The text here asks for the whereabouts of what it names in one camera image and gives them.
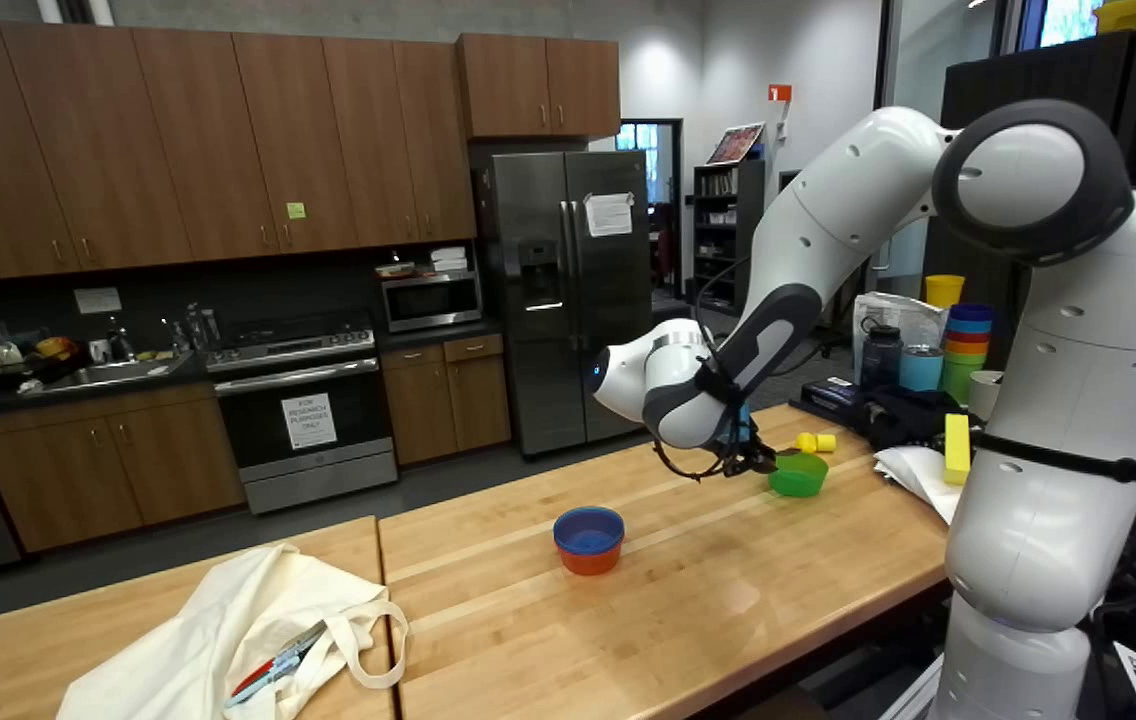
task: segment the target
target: tote bag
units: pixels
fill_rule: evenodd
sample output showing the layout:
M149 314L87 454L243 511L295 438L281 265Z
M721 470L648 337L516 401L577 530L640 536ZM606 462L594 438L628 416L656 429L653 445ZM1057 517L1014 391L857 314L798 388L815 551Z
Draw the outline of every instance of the tote bag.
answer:
M368 671L365 653L379 621L391 621L397 666ZM215 562L171 621L81 677L57 714L281 720L334 671L368 690L391 688L404 647L408 621L382 582L268 542Z

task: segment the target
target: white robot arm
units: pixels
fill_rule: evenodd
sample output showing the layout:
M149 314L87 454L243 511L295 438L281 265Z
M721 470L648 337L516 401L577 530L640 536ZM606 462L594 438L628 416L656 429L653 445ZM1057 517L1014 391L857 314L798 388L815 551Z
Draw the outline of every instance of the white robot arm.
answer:
M867 117L764 210L732 337L715 349L669 321L614 342L594 401L669 445L752 450L745 396L929 189L961 241L1034 265L950 523L933 714L1076 714L1093 654L1076 622L1136 519L1136 191L1093 110L1027 98L961 135L905 109Z

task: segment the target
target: sink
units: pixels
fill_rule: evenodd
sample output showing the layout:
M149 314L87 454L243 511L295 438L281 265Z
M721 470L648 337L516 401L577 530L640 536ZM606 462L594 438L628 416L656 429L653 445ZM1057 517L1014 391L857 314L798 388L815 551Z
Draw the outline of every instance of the sink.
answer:
M91 388L115 388L115 383L140 383L140 380L158 380L183 366L183 360L115 360L115 362L87 362L76 366L73 377L42 383L31 396L57 396L57 391L91 391Z

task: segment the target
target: wooden table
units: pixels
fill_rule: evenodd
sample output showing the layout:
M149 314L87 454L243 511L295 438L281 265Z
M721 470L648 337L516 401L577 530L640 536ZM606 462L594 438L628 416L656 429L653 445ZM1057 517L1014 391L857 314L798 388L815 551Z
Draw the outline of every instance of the wooden table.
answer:
M773 448L829 429L760 412ZM552 519L606 505L606 575L567 575ZM815 498L686 485L628 448L379 523L410 621L404 714L683 714L942 579L942 523L839 433Z
M379 579L376 519L291 536L291 542L334 569ZM212 562L215 560L183 562L0 614L0 714L57 714L57 705L76 677L163 622ZM334 677L302 714L389 720L397 712L391 690L368 690Z

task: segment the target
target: stainless steel refrigerator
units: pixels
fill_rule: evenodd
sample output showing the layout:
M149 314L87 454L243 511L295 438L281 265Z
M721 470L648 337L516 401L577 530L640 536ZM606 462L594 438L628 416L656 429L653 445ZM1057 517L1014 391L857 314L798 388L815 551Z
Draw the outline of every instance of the stainless steel refrigerator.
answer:
M634 433L591 401L591 366L653 324L644 157L490 152L476 189L521 450Z

